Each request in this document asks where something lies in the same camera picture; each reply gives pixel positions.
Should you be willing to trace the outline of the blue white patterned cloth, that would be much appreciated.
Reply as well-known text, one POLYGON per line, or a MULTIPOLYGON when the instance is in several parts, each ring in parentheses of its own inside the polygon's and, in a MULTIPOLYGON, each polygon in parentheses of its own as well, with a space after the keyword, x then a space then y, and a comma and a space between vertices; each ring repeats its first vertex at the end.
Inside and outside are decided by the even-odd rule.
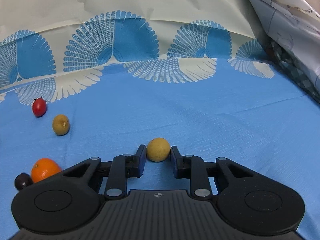
POLYGON ((1 0, 1 239, 18 231, 14 179, 37 160, 110 160, 156 137, 293 188, 298 232, 319 239, 319 101, 270 41, 249 0, 1 0))

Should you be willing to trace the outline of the dark grape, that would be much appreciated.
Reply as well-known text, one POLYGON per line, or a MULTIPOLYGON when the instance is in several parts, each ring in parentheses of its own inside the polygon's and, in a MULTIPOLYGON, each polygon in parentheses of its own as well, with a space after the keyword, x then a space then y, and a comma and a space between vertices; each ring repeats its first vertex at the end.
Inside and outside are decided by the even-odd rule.
POLYGON ((15 188, 18 191, 21 191, 23 188, 33 184, 31 176, 27 173, 20 173, 14 181, 15 188))

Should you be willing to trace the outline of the brown longan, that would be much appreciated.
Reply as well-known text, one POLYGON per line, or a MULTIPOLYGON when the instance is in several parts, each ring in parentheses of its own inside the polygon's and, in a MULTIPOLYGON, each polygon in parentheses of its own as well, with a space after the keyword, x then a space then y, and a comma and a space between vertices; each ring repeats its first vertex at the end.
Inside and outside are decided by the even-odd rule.
POLYGON ((62 136, 69 132, 70 129, 70 123, 67 116, 63 114, 58 114, 54 119, 52 123, 53 131, 56 135, 62 136))
POLYGON ((152 139, 146 147, 146 156, 150 161, 161 162, 167 159, 170 153, 170 144, 164 138, 152 139))

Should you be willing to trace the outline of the red cherry tomato far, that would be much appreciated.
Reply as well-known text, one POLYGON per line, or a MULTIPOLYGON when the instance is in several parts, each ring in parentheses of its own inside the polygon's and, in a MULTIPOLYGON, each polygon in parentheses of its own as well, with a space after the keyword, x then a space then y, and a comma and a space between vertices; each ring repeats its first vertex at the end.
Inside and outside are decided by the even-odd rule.
POLYGON ((32 104, 33 114, 39 118, 43 116, 47 111, 47 102, 43 98, 38 98, 33 101, 32 104))

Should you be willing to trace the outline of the orange kumquat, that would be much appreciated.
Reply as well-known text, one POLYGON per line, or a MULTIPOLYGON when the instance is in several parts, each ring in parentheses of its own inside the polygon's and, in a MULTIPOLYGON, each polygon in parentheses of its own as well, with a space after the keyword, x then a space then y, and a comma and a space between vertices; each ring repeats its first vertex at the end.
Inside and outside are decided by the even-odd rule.
POLYGON ((38 183, 61 171, 62 169, 55 161, 49 158, 42 158, 33 165, 31 169, 31 179, 33 183, 38 183))

